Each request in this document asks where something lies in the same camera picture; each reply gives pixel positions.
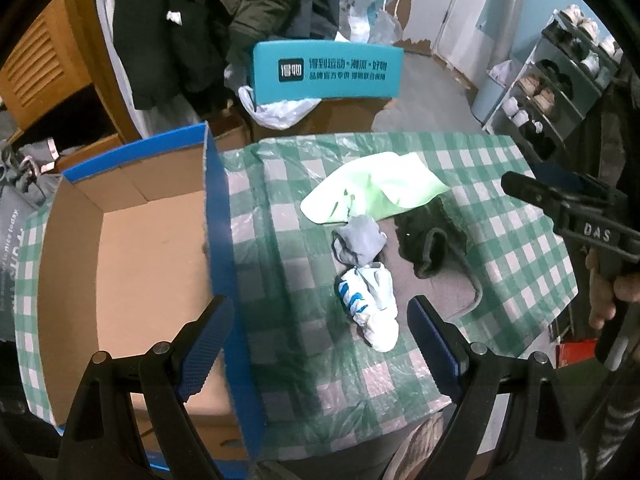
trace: shoe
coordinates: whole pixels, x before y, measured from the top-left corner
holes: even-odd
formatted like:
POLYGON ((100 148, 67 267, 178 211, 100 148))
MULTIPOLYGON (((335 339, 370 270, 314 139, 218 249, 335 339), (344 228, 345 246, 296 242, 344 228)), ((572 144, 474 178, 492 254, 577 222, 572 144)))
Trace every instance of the shoe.
POLYGON ((598 43, 598 36, 600 35, 600 29, 598 28, 598 24, 594 22, 591 18, 584 18, 580 24, 578 25, 580 30, 583 30, 588 34, 593 43, 598 43))
POLYGON ((585 70, 585 72, 596 77, 600 70, 600 59, 595 52, 590 52, 589 55, 580 62, 580 66, 585 70))
POLYGON ((536 146, 534 146, 536 153, 540 156, 542 160, 547 160, 553 152, 556 150, 556 144, 549 139, 547 136, 543 136, 540 139, 540 142, 536 146))
POLYGON ((560 68, 550 59, 542 59, 538 62, 538 67, 549 79, 557 79, 560 68))
POLYGON ((613 36, 607 36, 600 42, 600 48, 604 50, 609 57, 614 57, 616 55, 616 40, 614 40, 613 36))
POLYGON ((580 10, 580 7, 575 4, 571 4, 565 10, 561 10, 560 12, 568 17, 576 27, 580 21, 584 19, 584 14, 580 10))
POLYGON ((538 142, 538 138, 542 134, 543 127, 542 123, 538 121, 528 121, 524 123, 520 128, 518 128, 520 134, 528 140, 532 145, 538 142))
POLYGON ((576 40, 569 33, 567 33, 567 36, 558 46, 565 54, 567 54, 569 59, 576 63, 579 63, 581 59, 584 59, 584 57, 587 56, 587 52, 584 51, 580 41, 576 40))
POLYGON ((547 38, 551 43, 559 43, 560 35, 566 32, 560 24, 553 20, 545 28, 542 29, 542 35, 547 38))
POLYGON ((518 104, 518 100, 513 96, 509 97, 505 102, 502 103, 502 110, 510 119, 518 113, 519 109, 520 105, 518 104))
POLYGON ((538 89, 542 85, 541 79, 535 74, 529 74, 518 79, 518 85, 524 90, 529 97, 533 97, 538 93, 538 89))
POLYGON ((556 96, 549 88, 544 88, 533 98, 533 102, 543 114, 550 118, 556 105, 556 96))
POLYGON ((529 114, 524 109, 518 111, 518 113, 511 118, 511 122, 515 124, 518 128, 521 127, 527 121, 529 121, 529 114))
POLYGON ((609 86, 609 83, 611 82, 610 75, 610 70, 605 66, 601 66, 596 78, 596 85, 604 90, 607 86, 609 86))

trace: floor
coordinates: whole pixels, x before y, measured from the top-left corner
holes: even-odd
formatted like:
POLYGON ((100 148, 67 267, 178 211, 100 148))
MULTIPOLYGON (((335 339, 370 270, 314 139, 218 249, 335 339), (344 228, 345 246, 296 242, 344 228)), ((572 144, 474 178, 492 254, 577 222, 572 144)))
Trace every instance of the floor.
POLYGON ((376 115, 372 130, 481 133, 467 93, 452 72, 431 57, 404 54, 398 102, 376 115))

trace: shoe rack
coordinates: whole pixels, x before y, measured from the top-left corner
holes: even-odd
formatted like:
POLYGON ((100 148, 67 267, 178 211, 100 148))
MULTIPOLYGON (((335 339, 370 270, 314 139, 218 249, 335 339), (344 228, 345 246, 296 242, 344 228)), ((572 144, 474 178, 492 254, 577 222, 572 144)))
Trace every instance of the shoe rack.
POLYGON ((530 163, 543 162, 557 150, 565 150, 565 139, 584 120, 618 68, 619 63, 594 43, 587 32, 556 10, 483 129, 490 134, 510 135, 530 163), (598 74, 591 73, 582 63, 587 56, 597 57, 598 74), (546 90, 553 95, 551 108, 537 96, 542 93, 540 88, 533 95, 526 90, 528 87, 522 82, 529 76, 542 83, 544 96, 549 95, 546 90), (516 126, 513 116, 507 115, 503 105, 512 97, 517 100, 518 108, 527 112, 529 121, 542 125, 541 134, 532 127, 516 126))

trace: table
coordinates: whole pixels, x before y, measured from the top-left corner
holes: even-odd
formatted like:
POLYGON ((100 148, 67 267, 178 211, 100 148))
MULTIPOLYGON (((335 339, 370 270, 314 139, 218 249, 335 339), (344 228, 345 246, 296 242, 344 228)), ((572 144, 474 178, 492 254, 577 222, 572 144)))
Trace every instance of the table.
POLYGON ((518 356, 577 294, 567 250, 542 211, 505 195, 506 171, 532 176, 514 142, 485 134, 367 133, 264 139, 222 153, 234 257, 252 373, 268 426, 263 458, 295 460, 345 449, 446 406, 413 337, 380 354, 335 294, 331 225, 300 202, 361 156, 417 152, 451 190, 454 222, 468 225, 480 305, 456 321, 469 341, 518 356))

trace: sneaker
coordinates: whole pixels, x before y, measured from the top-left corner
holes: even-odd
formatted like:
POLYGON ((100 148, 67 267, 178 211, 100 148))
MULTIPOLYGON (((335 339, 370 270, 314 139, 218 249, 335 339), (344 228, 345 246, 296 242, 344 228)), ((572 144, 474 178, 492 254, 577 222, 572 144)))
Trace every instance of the sneaker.
POLYGON ((596 77, 600 70, 600 60, 598 59, 598 55, 595 52, 590 52, 589 55, 580 62, 580 66, 593 77, 596 77))
POLYGON ((549 137, 543 136, 534 148, 542 160, 547 160, 556 150, 556 144, 549 137))
POLYGON ((574 100, 574 83, 567 74, 558 74, 558 82, 556 83, 560 91, 567 96, 569 101, 574 100))
POLYGON ((527 114, 526 110, 518 111, 518 113, 511 118, 511 122, 513 122, 513 124, 515 124, 518 128, 527 121, 529 121, 529 114, 527 114))
POLYGON ((580 7, 575 4, 568 6, 565 10, 561 10, 560 12, 568 17, 576 27, 578 26, 578 23, 580 23, 580 20, 584 19, 584 14, 580 10, 580 7))
POLYGON ((614 40, 613 36, 607 36, 600 42, 600 48, 604 50, 609 57, 614 57, 616 55, 616 40, 614 40))
POLYGON ((544 88, 533 98, 533 102, 543 114, 550 117, 556 104, 556 96, 549 88, 544 88))
POLYGON ((604 90, 611 82, 610 74, 611 72, 606 66, 601 66, 596 78, 596 85, 604 90))
POLYGON ((524 90, 526 95, 533 97, 538 92, 538 88, 542 85, 542 81, 540 81, 540 78, 537 75, 529 74, 518 79, 518 85, 524 90))
POLYGON ((508 118, 512 118, 515 114, 518 113, 520 106, 518 105, 518 100, 511 96, 505 102, 502 103, 502 110, 507 115, 508 118))
POLYGON ((591 38, 591 41, 593 41, 593 43, 598 43, 598 36, 600 35, 600 29, 598 28, 598 24, 594 22, 591 18, 584 18, 578 25, 578 28, 586 32, 591 38))
POLYGON ((620 64, 620 62, 622 61, 622 55, 624 54, 624 52, 622 52, 621 48, 618 48, 616 50, 616 53, 613 55, 613 61, 615 61, 616 63, 620 64))
POLYGON ((534 144, 538 141, 538 138, 542 134, 543 127, 542 127, 542 123, 531 120, 531 121, 528 121, 527 123, 524 123, 519 128, 519 130, 522 136, 526 140, 528 140, 531 144, 534 144))
POLYGON ((542 35, 551 43, 559 43, 560 35, 563 32, 565 32, 565 30, 560 27, 560 24, 556 22, 556 20, 553 20, 545 28, 542 29, 542 35))

